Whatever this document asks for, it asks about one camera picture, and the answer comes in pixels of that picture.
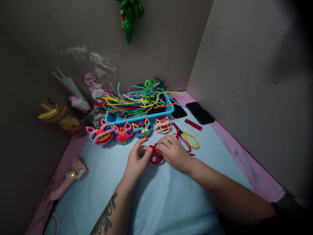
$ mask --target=smartphone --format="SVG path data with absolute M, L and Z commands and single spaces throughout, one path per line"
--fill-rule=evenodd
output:
M 215 122 L 214 118 L 198 102 L 188 103 L 186 107 L 201 125 Z
M 183 107 L 182 106 L 179 106 L 179 105 L 177 105 L 177 104 L 174 104 L 174 108 L 175 108 L 175 110 L 174 110 L 174 112 L 172 112 L 172 115 L 173 115 L 173 117 L 174 118 L 183 118 L 183 117 L 186 117 L 187 116 L 187 113 L 186 113 L 186 111 L 183 109 Z

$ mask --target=forearm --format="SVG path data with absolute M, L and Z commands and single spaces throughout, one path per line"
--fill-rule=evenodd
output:
M 135 182 L 122 178 L 91 235 L 126 234 Z
M 187 174 L 205 190 L 215 206 L 235 222 L 257 224 L 276 215 L 270 203 L 196 158 Z

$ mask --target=scissors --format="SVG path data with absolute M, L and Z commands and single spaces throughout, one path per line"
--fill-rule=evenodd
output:
M 176 128 L 176 130 L 177 130 L 176 138 L 179 140 L 179 137 L 181 137 L 181 139 L 182 139 L 182 140 L 186 143 L 186 145 L 188 146 L 188 148 L 189 148 L 189 150 L 187 151 L 188 153 L 191 152 L 191 148 L 193 148 L 193 149 L 199 149 L 199 148 L 200 148 L 199 141 L 196 139 L 196 137 L 194 137 L 193 135 L 191 135 L 191 134 L 189 134 L 189 133 L 187 133 L 187 132 L 183 132 L 175 123 L 172 122 L 172 124 L 173 124 L 173 126 L 175 126 L 175 128 Z M 190 142 L 188 136 L 192 137 L 192 138 L 197 142 L 197 146 L 194 146 L 194 145 Z

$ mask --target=hand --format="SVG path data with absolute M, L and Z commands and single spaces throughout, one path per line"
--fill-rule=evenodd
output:
M 190 156 L 182 144 L 172 135 L 166 135 L 159 139 L 156 149 L 159 150 L 164 159 L 174 167 L 185 174 L 191 171 L 191 162 L 193 157 Z
M 128 155 L 128 161 L 123 178 L 130 184 L 135 185 L 141 174 L 144 172 L 149 159 L 152 155 L 152 148 L 142 145 L 149 138 L 138 140 Z M 145 151 L 144 156 L 140 158 L 139 153 Z

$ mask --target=pink table edge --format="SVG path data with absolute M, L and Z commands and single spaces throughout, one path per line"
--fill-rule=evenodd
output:
M 196 102 L 188 91 L 181 91 L 181 94 L 169 94 L 171 98 L 177 100 L 183 107 L 187 103 Z M 284 194 L 285 190 L 271 177 L 267 171 L 252 157 L 252 155 L 218 122 L 211 123 L 210 126 L 218 135 L 227 151 L 230 153 L 238 167 L 241 169 L 254 192 L 268 202 L 277 202 Z M 56 172 L 54 173 L 47 191 L 34 215 L 32 223 L 40 216 L 52 210 L 53 202 L 49 200 L 50 193 L 55 191 L 65 179 L 65 174 L 70 172 L 71 161 L 75 155 L 80 155 L 84 145 L 88 140 L 88 135 L 83 138 L 73 136 L 60 160 Z M 42 234 L 48 217 L 42 219 L 29 234 Z

